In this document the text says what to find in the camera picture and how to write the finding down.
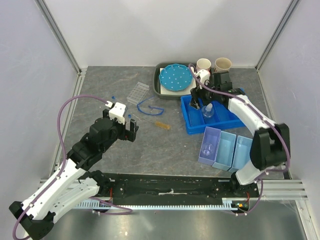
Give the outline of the round glass flask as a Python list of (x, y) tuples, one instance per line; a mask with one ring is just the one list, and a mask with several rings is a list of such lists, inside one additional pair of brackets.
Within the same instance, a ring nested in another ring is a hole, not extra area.
[(204, 105), (201, 109), (201, 113), (204, 118), (211, 118), (215, 113), (213, 104), (209, 103), (208, 105)]

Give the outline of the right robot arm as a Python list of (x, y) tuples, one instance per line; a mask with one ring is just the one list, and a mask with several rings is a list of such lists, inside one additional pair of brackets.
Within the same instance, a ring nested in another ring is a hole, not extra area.
[(234, 88), (228, 71), (210, 73), (197, 70), (192, 64), (189, 71), (196, 82), (191, 93), (190, 106), (199, 109), (213, 101), (236, 115), (253, 136), (249, 161), (232, 176), (229, 191), (235, 197), (247, 191), (247, 185), (269, 172), (286, 172), (291, 163), (290, 130), (285, 123), (276, 123), (265, 116), (249, 100), (241, 88)]

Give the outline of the clear glass beaker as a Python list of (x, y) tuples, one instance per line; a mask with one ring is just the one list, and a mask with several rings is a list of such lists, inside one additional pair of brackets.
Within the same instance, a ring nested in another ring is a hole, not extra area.
[(215, 146), (212, 145), (211, 143), (204, 143), (201, 146), (201, 154), (203, 156), (208, 157), (208, 156), (212, 155), (214, 152), (215, 152)]

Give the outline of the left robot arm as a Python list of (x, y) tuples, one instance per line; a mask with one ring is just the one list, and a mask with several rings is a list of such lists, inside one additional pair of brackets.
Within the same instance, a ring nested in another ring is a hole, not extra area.
[(110, 180), (99, 170), (89, 170), (117, 140), (134, 142), (138, 129), (134, 119), (127, 129), (126, 122), (116, 117), (98, 118), (72, 146), (57, 171), (34, 194), (9, 206), (17, 219), (15, 225), (21, 225), (28, 238), (41, 240), (77, 204), (96, 195), (106, 196)]

